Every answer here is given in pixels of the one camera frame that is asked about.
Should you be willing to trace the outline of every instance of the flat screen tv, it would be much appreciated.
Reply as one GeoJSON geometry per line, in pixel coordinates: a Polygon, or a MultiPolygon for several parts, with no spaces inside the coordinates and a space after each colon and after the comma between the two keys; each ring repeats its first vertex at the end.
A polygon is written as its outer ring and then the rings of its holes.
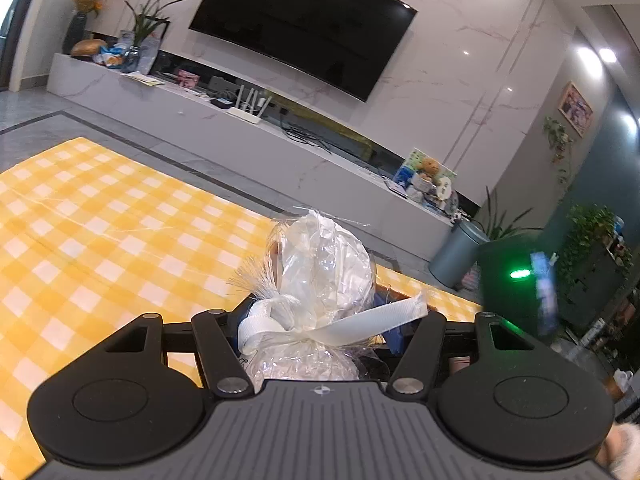
{"type": "Polygon", "coordinates": [[[416,13],[400,0],[203,0],[191,29],[366,101],[416,13]]]}

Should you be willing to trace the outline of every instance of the transparent plastic wrap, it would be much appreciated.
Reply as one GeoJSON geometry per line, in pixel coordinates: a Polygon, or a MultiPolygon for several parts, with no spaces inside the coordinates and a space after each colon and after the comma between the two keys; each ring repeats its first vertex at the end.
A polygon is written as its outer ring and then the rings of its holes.
{"type": "Polygon", "coordinates": [[[333,220],[310,211],[279,222],[263,261],[232,280],[258,298],[238,327],[256,390],[265,379],[366,378],[370,338],[428,313],[425,290],[372,308],[375,280],[362,243],[333,220]]]}

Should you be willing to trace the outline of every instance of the gray trash bin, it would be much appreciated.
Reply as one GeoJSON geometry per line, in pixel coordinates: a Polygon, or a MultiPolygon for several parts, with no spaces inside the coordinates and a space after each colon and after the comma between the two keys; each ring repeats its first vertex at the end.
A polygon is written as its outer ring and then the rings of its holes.
{"type": "Polygon", "coordinates": [[[489,238],[475,224],[463,220],[429,264],[429,270],[443,285],[454,288],[478,259],[478,246],[489,238]]]}

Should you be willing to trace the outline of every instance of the vase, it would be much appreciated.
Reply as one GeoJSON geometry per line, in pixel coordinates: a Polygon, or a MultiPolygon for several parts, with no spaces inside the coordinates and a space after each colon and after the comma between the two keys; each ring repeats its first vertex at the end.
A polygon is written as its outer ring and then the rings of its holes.
{"type": "Polygon", "coordinates": [[[140,62],[140,48],[130,46],[124,53],[124,59],[122,60],[122,68],[120,71],[125,74],[135,72],[138,69],[138,62],[140,62]]]}
{"type": "Polygon", "coordinates": [[[86,27],[86,13],[76,12],[71,19],[69,28],[66,30],[65,41],[62,43],[62,54],[71,54],[71,49],[76,43],[84,38],[84,28],[86,27]]]}

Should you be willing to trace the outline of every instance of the green light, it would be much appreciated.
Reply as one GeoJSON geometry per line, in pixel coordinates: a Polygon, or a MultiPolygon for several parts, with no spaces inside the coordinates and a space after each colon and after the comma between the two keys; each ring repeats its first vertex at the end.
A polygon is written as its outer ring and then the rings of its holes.
{"type": "Polygon", "coordinates": [[[514,280],[517,280],[519,278],[526,278],[527,276],[529,276],[531,274],[531,271],[529,269],[519,269],[519,270],[514,270],[511,273],[511,277],[514,280]]]}

